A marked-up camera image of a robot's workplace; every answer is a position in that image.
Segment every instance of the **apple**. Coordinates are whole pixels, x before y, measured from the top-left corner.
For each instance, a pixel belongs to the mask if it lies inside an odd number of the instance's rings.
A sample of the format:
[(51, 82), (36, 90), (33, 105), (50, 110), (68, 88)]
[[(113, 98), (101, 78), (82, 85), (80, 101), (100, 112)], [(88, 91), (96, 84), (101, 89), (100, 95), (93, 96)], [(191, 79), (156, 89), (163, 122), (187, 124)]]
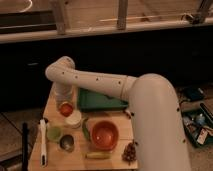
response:
[(63, 102), (60, 106), (59, 106), (59, 112), (65, 116), (68, 117), (72, 114), (73, 112), (73, 106), (69, 103), (69, 102)]

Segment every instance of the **bowl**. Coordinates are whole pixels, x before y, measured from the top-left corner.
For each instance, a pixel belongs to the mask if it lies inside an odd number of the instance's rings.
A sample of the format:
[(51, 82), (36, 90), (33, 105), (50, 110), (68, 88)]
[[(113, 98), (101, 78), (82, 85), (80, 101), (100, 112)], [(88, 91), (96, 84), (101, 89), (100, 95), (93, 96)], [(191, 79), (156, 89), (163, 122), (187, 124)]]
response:
[(74, 150), (74, 138), (72, 135), (66, 134), (62, 136), (59, 142), (60, 147), (68, 152), (72, 152)]
[(111, 121), (99, 121), (91, 130), (91, 142), (99, 150), (113, 150), (117, 145), (118, 137), (118, 128)]
[(61, 128), (58, 126), (50, 126), (47, 129), (47, 139), (52, 142), (58, 143), (62, 136)]

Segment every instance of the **orange bowl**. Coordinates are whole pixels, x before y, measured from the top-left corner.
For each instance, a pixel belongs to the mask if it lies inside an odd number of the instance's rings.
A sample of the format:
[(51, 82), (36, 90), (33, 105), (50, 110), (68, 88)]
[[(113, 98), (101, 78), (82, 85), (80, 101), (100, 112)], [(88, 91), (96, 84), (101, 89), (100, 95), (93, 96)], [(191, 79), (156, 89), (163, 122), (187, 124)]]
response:
[(99, 150), (113, 150), (118, 142), (117, 126), (107, 120), (97, 122), (91, 131), (91, 142)]

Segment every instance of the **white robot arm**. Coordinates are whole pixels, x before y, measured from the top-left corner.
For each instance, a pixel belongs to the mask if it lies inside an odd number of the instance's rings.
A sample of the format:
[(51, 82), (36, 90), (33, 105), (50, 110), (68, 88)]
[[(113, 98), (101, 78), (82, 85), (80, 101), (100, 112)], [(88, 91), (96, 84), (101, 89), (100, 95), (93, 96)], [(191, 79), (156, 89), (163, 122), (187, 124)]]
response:
[(181, 113), (171, 83), (157, 74), (139, 78), (83, 72), (62, 57), (46, 69), (56, 98), (67, 100), (71, 85), (129, 102), (139, 170), (191, 171)]

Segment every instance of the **yellow banana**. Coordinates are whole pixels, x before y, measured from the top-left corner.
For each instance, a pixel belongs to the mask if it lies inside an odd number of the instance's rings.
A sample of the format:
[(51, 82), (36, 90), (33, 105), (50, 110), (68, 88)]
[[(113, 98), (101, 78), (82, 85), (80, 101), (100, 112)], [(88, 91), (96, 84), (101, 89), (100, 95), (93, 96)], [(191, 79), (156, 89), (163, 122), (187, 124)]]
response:
[(110, 152), (97, 151), (97, 152), (89, 152), (85, 156), (89, 159), (108, 159), (110, 158)]

